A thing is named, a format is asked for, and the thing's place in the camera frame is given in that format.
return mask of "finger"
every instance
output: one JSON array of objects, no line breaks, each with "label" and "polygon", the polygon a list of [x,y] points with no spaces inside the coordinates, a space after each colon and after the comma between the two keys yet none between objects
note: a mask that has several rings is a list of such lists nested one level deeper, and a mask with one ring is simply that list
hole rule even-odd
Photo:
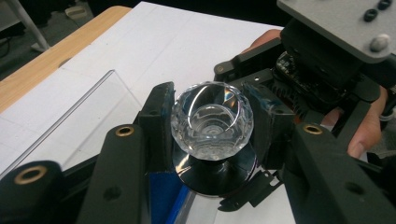
[{"label": "finger", "polygon": [[347,153],[350,156],[359,158],[361,154],[381,140],[379,116],[384,110],[387,96],[387,91],[381,87],[380,97],[372,103],[367,115],[349,143]]},{"label": "finger", "polygon": [[269,30],[265,32],[263,35],[261,35],[259,38],[257,38],[251,46],[248,49],[245,49],[242,51],[242,53],[245,53],[247,51],[250,51],[251,49],[257,48],[258,46],[267,43],[268,41],[275,39],[275,38],[280,38],[280,30]]},{"label": "finger", "polygon": [[330,127],[334,126],[335,123],[340,119],[342,114],[343,111],[340,108],[336,107],[324,117],[323,121],[321,122],[321,125],[330,126]]}]

